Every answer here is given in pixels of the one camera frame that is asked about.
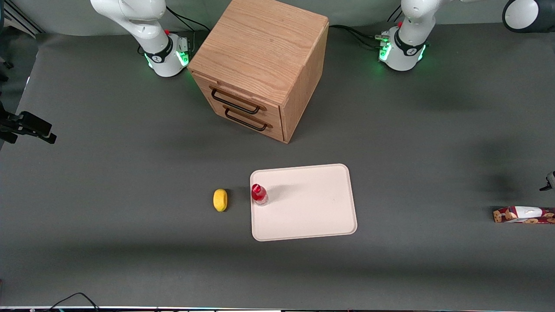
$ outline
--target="plastic bottle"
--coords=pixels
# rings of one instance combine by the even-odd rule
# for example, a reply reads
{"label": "plastic bottle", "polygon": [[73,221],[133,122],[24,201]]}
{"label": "plastic bottle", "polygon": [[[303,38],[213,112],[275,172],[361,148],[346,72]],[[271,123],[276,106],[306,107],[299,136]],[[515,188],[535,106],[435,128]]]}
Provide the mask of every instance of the plastic bottle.
{"label": "plastic bottle", "polygon": [[268,193],[266,192],[266,189],[263,188],[262,186],[258,184],[254,184],[250,194],[254,202],[258,206],[264,206],[265,204],[268,203]]}

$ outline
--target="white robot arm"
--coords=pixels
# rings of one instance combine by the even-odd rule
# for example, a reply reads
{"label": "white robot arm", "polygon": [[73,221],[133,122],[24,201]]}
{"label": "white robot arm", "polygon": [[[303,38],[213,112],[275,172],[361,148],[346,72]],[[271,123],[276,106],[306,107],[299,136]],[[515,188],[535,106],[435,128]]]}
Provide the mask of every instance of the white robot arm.
{"label": "white robot arm", "polygon": [[[436,24],[435,14],[454,0],[401,0],[405,20],[381,33],[379,60],[396,71],[412,69],[426,49],[426,39]],[[481,0],[460,0],[477,2]],[[555,30],[555,0],[509,0],[503,10],[503,23],[513,32]]]}
{"label": "white robot arm", "polygon": [[189,63],[186,38],[167,34],[158,20],[165,0],[90,0],[93,8],[127,30],[144,50],[149,66],[162,77],[177,75]]}

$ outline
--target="yellow sponge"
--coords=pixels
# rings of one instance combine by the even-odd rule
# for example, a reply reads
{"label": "yellow sponge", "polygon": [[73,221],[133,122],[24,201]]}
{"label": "yellow sponge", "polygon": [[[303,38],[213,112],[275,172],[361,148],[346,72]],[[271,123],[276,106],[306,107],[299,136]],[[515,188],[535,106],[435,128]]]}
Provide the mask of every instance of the yellow sponge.
{"label": "yellow sponge", "polygon": [[225,189],[217,189],[214,192],[214,208],[223,212],[228,207],[228,192]]}

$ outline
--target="white tray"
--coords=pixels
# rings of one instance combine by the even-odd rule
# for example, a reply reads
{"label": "white tray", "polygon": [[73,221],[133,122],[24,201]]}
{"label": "white tray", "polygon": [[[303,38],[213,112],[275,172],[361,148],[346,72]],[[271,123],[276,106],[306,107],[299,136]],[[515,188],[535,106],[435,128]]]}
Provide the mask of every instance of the white tray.
{"label": "white tray", "polygon": [[349,169],[343,164],[257,170],[250,176],[268,191],[251,198],[253,237],[258,241],[349,235],[356,231]]}

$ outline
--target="black metal handle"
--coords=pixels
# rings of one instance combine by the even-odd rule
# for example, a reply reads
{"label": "black metal handle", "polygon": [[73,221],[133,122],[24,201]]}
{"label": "black metal handle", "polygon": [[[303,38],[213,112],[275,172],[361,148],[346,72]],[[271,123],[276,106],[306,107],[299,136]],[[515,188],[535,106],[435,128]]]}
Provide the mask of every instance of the black metal handle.
{"label": "black metal handle", "polygon": [[264,131],[264,129],[266,129],[266,127],[268,126],[267,124],[264,124],[264,126],[263,126],[262,128],[258,128],[258,127],[255,127],[255,126],[251,125],[250,123],[246,123],[246,122],[242,121],[241,119],[237,119],[237,118],[235,118],[235,117],[233,117],[233,116],[230,116],[230,115],[228,115],[228,113],[229,113],[229,108],[226,108],[226,109],[225,109],[225,116],[226,116],[226,117],[228,117],[229,119],[231,119],[231,120],[233,120],[233,121],[235,121],[235,122],[238,122],[238,123],[240,123],[240,124],[242,124],[242,125],[245,125],[245,126],[251,128],[251,129],[253,129],[253,130],[256,130],[256,131],[262,132],[262,131]]}
{"label": "black metal handle", "polygon": [[217,100],[218,102],[222,102],[222,103],[224,103],[224,104],[226,104],[226,105],[229,105],[229,106],[231,106],[231,107],[233,107],[233,108],[236,108],[236,109],[238,109],[238,110],[240,110],[240,111],[242,111],[242,112],[245,112],[245,113],[251,114],[251,115],[254,115],[254,114],[258,113],[258,110],[260,109],[260,106],[256,106],[256,108],[255,108],[254,110],[248,110],[248,109],[243,108],[243,107],[241,107],[241,106],[239,106],[239,105],[233,104],[233,103],[230,102],[230,101],[227,101],[227,100],[224,100],[224,99],[222,99],[222,98],[217,97],[217,96],[216,96],[216,92],[217,92],[217,91],[218,91],[218,90],[216,90],[216,89],[212,89],[212,97],[213,97],[215,100]]}

